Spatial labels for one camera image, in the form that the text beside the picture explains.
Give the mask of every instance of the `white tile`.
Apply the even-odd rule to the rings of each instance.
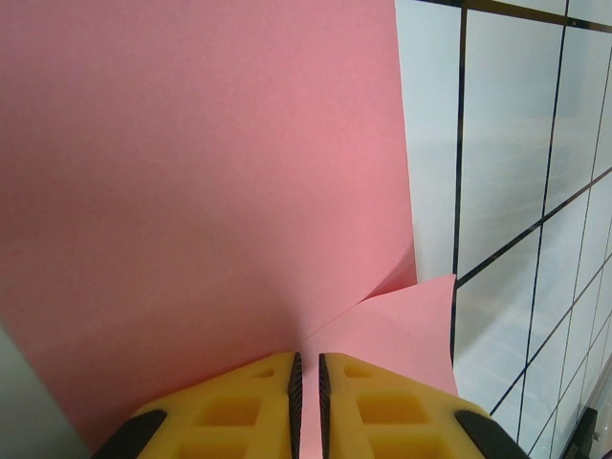
[[[603,172],[612,167],[612,82],[608,77],[608,86],[605,92],[605,105],[601,115],[600,142],[597,147],[597,158],[595,159],[594,176],[599,177]]]
[[[557,406],[568,322],[566,317],[527,368],[518,437],[518,443],[524,449],[532,447]]]
[[[584,289],[605,259],[611,216],[612,174],[608,174],[591,188],[580,254],[577,294]]]
[[[561,401],[557,409],[557,424],[555,427],[555,437],[553,440],[553,455],[552,457],[560,457],[565,445],[576,426],[578,421],[578,410],[580,403],[580,392],[582,390],[582,381],[584,379],[584,371],[586,370],[586,361],[582,365],[572,370],[569,375],[567,390],[563,389]]]
[[[461,276],[542,211],[561,27],[468,13]]]
[[[568,28],[546,195],[551,211],[591,180],[612,36]]]
[[[542,434],[535,442],[533,449],[529,451],[531,459],[549,459],[551,457],[551,442],[553,441],[553,427],[555,424],[555,415],[550,419]]]
[[[605,333],[605,345],[603,346],[603,359],[601,359],[601,370],[605,367],[607,362],[610,360],[610,354],[612,353],[612,334],[610,333],[610,323],[612,320],[605,322],[607,325],[604,325]]]
[[[570,0],[569,16],[586,21],[612,25],[610,0]]]
[[[424,282],[452,273],[461,11],[398,0],[396,16],[417,277]]]
[[[597,297],[600,290],[600,280],[601,278],[598,276],[596,281],[589,285],[572,309],[570,336],[567,341],[561,391],[565,390],[589,350],[593,317],[595,316]]]
[[[486,410],[525,366],[537,241],[534,231],[457,291],[457,388]]]
[[[586,193],[544,223],[530,356],[572,306]]]
[[[0,327],[0,457],[88,457],[87,447]]]
[[[595,311],[591,341],[595,339],[598,330],[600,330],[605,320],[610,316],[610,312],[612,312],[612,263],[608,261],[601,273],[600,298],[598,299]]]
[[[603,346],[605,345],[605,329],[599,333],[593,343],[593,347],[589,351],[589,357],[586,362],[586,375],[584,377],[584,386],[580,396],[580,411],[586,406],[586,403],[591,396],[591,392],[600,377],[601,361],[603,360]]]
[[[555,14],[565,13],[565,0],[505,0],[504,3],[511,3],[533,10],[553,12]]]
[[[492,414],[492,417],[504,427],[504,430],[516,440],[518,417],[520,414],[520,396],[523,391],[523,378],[518,380],[508,396]]]

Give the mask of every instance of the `pink paper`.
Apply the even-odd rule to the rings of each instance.
[[[319,353],[347,354],[457,395],[449,351],[454,280],[447,275],[367,299],[306,340],[300,457],[321,457]]]
[[[0,319],[90,446],[415,282],[393,0],[9,0],[0,61]]]

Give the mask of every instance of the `black rubber pad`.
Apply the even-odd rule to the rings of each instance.
[[[321,443],[323,445],[323,459],[329,459],[330,420],[332,385],[329,381],[329,371],[325,354],[318,355],[318,403],[321,411]]]
[[[455,412],[455,418],[486,459],[529,459],[493,419],[468,410]]]
[[[561,455],[562,459],[588,459],[593,446],[596,423],[597,410],[587,407],[580,416],[580,421]]]
[[[164,422],[165,416],[165,411],[156,409],[127,420],[94,453],[92,459],[137,459]]]
[[[302,356],[295,353],[294,363],[291,367],[289,385],[289,433],[291,435],[291,457],[299,457],[299,436],[302,427]]]

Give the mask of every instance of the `rectangular cutout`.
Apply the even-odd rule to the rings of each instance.
[[[225,397],[210,401],[202,411],[198,426],[254,426],[261,407],[257,397]]]
[[[364,424],[426,424],[429,419],[419,399],[402,392],[364,394],[357,398]]]

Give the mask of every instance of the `black grout line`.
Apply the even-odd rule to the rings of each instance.
[[[603,253],[603,256],[605,256],[605,254],[608,253],[608,245],[610,244],[610,232],[612,232],[612,216],[610,216],[610,225],[608,227],[608,239],[605,241],[605,252]],[[601,282],[603,282],[603,270],[601,270]],[[605,341],[603,342],[603,349],[605,349],[605,346],[607,346],[608,344],[608,334],[609,333],[610,333],[610,329],[608,327],[608,331],[605,333]],[[600,371],[601,371],[602,366],[603,366],[603,356],[601,356]]]
[[[461,216],[461,172],[463,165],[463,115],[466,92],[466,40],[468,28],[468,10],[461,9],[461,29],[459,32],[459,94],[457,99],[457,158],[455,171],[455,227],[452,249],[452,272],[457,274],[459,266],[459,229]],[[457,286],[453,289],[450,308],[450,361],[455,355],[455,321],[457,318]]]
[[[605,328],[606,324],[609,325],[609,320],[610,317],[612,316],[612,311],[608,314],[607,318],[605,319],[605,321],[603,322],[603,326],[600,328],[600,331],[597,333],[597,337],[595,338],[595,340],[597,340],[597,338],[600,336],[600,333],[603,331],[603,329]],[[546,429],[546,427],[548,426],[548,423],[551,422],[551,419],[553,418],[553,415],[555,415],[557,413],[558,410],[558,406],[561,403],[561,401],[563,400],[563,397],[565,397],[565,394],[567,393],[568,389],[570,388],[570,385],[572,384],[572,382],[574,381],[574,379],[576,378],[576,375],[578,374],[578,372],[580,371],[580,368],[582,367],[582,364],[584,363],[584,361],[586,361],[586,357],[588,356],[589,352],[591,352],[591,348],[593,347],[593,344],[589,345],[589,348],[586,351],[586,354],[584,355],[584,357],[582,358],[582,360],[580,361],[579,365],[578,365],[578,369],[574,372],[574,375],[572,376],[572,378],[570,379],[570,382],[568,382],[567,387],[565,387],[565,390],[563,391],[563,395],[561,395],[561,398],[557,401],[557,404],[555,405],[555,407],[553,408],[553,411],[551,413],[551,415],[548,417],[548,419],[546,420],[546,422],[544,423],[544,427],[542,428],[542,430],[539,432],[539,434],[537,435],[537,437],[535,438],[534,444],[532,445],[532,447],[529,449],[529,453],[531,454],[532,451],[534,450],[534,448],[537,445],[537,441],[539,440],[539,437],[542,436],[542,433],[544,432],[544,430]],[[553,439],[555,437],[555,426],[553,427]]]
[[[565,318],[570,314],[570,312],[572,311],[574,306],[580,301],[580,299],[582,298],[584,293],[588,290],[588,288],[591,286],[593,281],[597,278],[599,273],[601,273],[603,271],[603,268],[605,267],[605,264],[611,258],[612,258],[612,253],[610,253],[607,256],[607,258],[603,261],[603,264],[600,266],[600,268],[597,270],[597,272],[586,283],[586,286],[584,287],[584,289],[582,289],[582,292],[580,292],[580,295],[578,295],[576,297],[576,300],[572,303],[572,305],[568,308],[568,310],[565,311],[565,314],[563,314],[563,316],[558,320],[557,325],[555,325],[555,327],[548,334],[546,339],[539,345],[539,347],[534,352],[534,354],[529,358],[529,361],[527,362],[527,366],[525,366],[522,370],[520,370],[520,372],[518,373],[518,376],[516,376],[516,378],[514,378],[514,381],[510,384],[510,387],[506,390],[506,392],[504,392],[504,395],[502,395],[501,398],[499,399],[499,401],[497,401],[497,403],[495,404],[495,406],[493,407],[493,409],[491,410],[491,412],[489,414],[492,415],[497,410],[497,408],[504,402],[504,400],[506,400],[506,397],[508,397],[508,394],[510,394],[510,391],[514,388],[516,383],[518,383],[518,380],[520,380],[520,378],[527,372],[527,368],[529,368],[529,366],[534,362],[534,360],[539,355],[539,353],[542,351],[542,349],[544,349],[544,346],[546,345],[546,343],[553,337],[553,335],[555,334],[555,331],[558,329],[558,327],[561,325],[561,323],[563,323],[563,320],[565,320]]]
[[[567,14],[567,9],[569,6],[570,0],[567,0],[565,3],[565,14]],[[546,181],[544,182],[544,195],[542,197],[542,211],[540,213],[540,220],[544,220],[544,215],[546,214],[546,197],[548,196],[548,184],[551,175],[551,162],[553,158],[553,140],[555,138],[555,125],[557,123],[557,106],[558,106],[558,89],[561,83],[561,68],[563,66],[563,48],[565,46],[565,31],[566,27],[563,26],[563,30],[561,31],[561,43],[559,45],[558,50],[558,66],[557,66],[557,83],[555,85],[555,102],[553,104],[553,119],[551,121],[551,135],[548,144],[548,160],[546,163]],[[527,332],[527,350],[525,351],[525,368],[527,368],[527,363],[529,362],[529,347],[532,341],[532,328],[534,326],[534,311],[536,309],[536,291],[537,291],[537,274],[539,273],[539,260],[540,255],[542,253],[542,237],[544,235],[544,223],[542,223],[539,227],[539,237],[537,239],[537,255],[535,256],[535,274],[534,274],[534,288],[532,291],[532,308],[529,315],[529,330]],[[520,425],[522,424],[523,419],[523,404],[525,401],[525,383],[527,382],[527,377],[523,378],[523,387],[520,392],[520,406],[518,411],[518,431],[516,433],[516,441],[520,438]]]
[[[565,348],[563,349],[563,363],[561,364],[561,377],[558,379],[557,406],[562,398],[561,389],[563,388],[563,375],[565,374],[565,361],[567,359],[567,347],[570,342],[570,332],[572,331],[572,316],[574,315],[573,305],[577,304],[577,302],[575,303],[574,300],[576,299],[576,288],[578,287],[578,274],[580,272],[580,260],[582,259],[582,248],[584,246],[584,234],[586,233],[586,218],[588,217],[588,214],[589,214],[589,203],[590,202],[591,202],[591,188],[589,188],[589,193],[586,198],[586,209],[584,210],[584,222],[582,223],[582,236],[580,237],[580,250],[578,254],[578,265],[576,266],[576,278],[574,279],[574,292],[572,293],[572,310],[570,311],[570,318],[569,318],[569,322],[567,325],[567,335],[565,335]],[[588,362],[588,357],[589,357],[588,352],[586,353],[585,357]],[[558,417],[558,412],[555,415],[555,423],[553,424],[553,438],[551,439],[551,444],[555,441],[555,432],[557,431],[557,417]]]
[[[499,249],[498,251],[496,251],[493,255],[490,255],[489,257],[487,257],[487,259],[485,259],[484,261],[482,261],[481,263],[479,263],[477,266],[475,266],[474,268],[472,268],[469,272],[465,273],[464,275],[462,275],[460,278],[457,279],[457,289],[464,286],[468,281],[472,280],[473,278],[475,278],[479,273],[481,273],[482,271],[485,270],[485,268],[487,268],[493,261],[495,261],[496,259],[498,259],[501,255],[503,255],[504,253],[506,253],[507,251],[509,251],[512,247],[514,247],[516,244],[518,244],[520,241],[522,241],[523,239],[525,239],[527,236],[529,236],[532,232],[534,232],[534,230],[537,230],[539,227],[541,227],[544,223],[546,223],[547,221],[549,221],[551,218],[553,218],[555,215],[557,215],[559,212],[561,212],[564,208],[566,208],[567,206],[569,206],[570,204],[572,204],[574,201],[576,201],[582,194],[584,194],[585,191],[588,191],[589,189],[591,189],[592,186],[594,186],[597,182],[599,182],[600,180],[602,180],[604,177],[606,177],[609,173],[612,172],[612,167],[609,167],[608,169],[606,169],[605,171],[603,171],[603,173],[597,177],[596,179],[594,179],[593,181],[591,181],[589,184],[583,186],[581,189],[579,189],[578,191],[576,191],[573,195],[571,195],[569,198],[567,198],[565,201],[563,201],[562,203],[560,203],[556,208],[554,208],[553,210],[551,210],[550,212],[548,212],[546,215],[544,215],[543,218],[539,219],[537,222],[535,222],[534,224],[532,224],[530,227],[528,227],[527,229],[525,229],[524,231],[522,231],[520,234],[518,234],[513,240],[511,240],[510,242],[508,242],[506,245],[504,245],[501,249]]]
[[[595,153],[593,155],[593,167],[591,168],[591,180],[593,180],[593,175],[595,174],[595,161],[597,160],[597,151],[600,146],[600,133],[601,133],[601,120],[603,119],[603,107],[605,106],[605,95],[608,90],[608,79],[610,78],[610,60],[612,59],[612,47],[610,47],[610,56],[608,57],[608,69],[605,74],[605,85],[603,86],[603,98],[601,100],[601,111],[600,111],[600,123],[597,129],[597,139],[595,140]],[[588,202],[591,200],[591,190],[589,190],[589,197],[586,204],[587,214],[588,214]],[[584,217],[584,227],[586,228],[586,216]],[[608,250],[608,241],[605,241],[605,249],[603,250],[603,258],[605,259],[605,253]],[[595,316],[597,314],[597,307],[600,303],[600,293],[601,293],[601,280],[603,279],[603,274],[600,278],[600,286],[597,291],[597,301],[595,303],[595,313],[593,314],[593,322],[591,323],[591,334],[589,335],[589,344],[591,343],[591,339],[593,339],[593,329],[595,328]],[[578,282],[578,273],[576,273],[576,281]],[[589,356],[586,356],[586,364],[589,363]],[[586,381],[586,372],[584,373],[584,377],[582,378],[582,387],[580,388],[580,397],[582,398],[582,391],[584,390],[584,382]]]
[[[518,19],[527,19],[530,21],[555,24],[558,26],[566,26],[577,29],[586,29],[589,31],[612,33],[612,26],[600,24],[598,22],[586,21],[575,17],[555,14],[531,8],[519,7],[517,5],[509,5],[507,3],[492,1],[492,0],[419,0],[421,2],[433,3],[436,5],[445,5],[448,7],[464,8],[472,11],[489,12],[502,16],[515,17]]]

